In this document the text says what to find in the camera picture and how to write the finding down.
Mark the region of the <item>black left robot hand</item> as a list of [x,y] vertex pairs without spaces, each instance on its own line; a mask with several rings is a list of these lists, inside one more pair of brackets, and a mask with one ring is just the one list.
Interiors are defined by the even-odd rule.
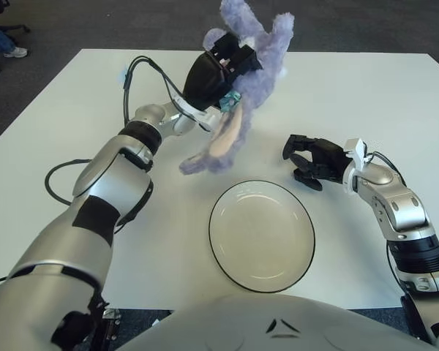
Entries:
[[195,60],[184,84],[183,97],[197,110],[219,107],[239,76],[261,68],[257,53],[249,45],[241,47],[238,38],[227,32]]

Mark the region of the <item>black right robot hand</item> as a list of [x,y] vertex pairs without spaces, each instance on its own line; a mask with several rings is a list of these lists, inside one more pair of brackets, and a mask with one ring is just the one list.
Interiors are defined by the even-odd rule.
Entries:
[[305,135],[290,135],[282,158],[296,166],[293,171],[296,181],[316,191],[323,189],[320,180],[342,184],[344,172],[352,161],[337,144]]

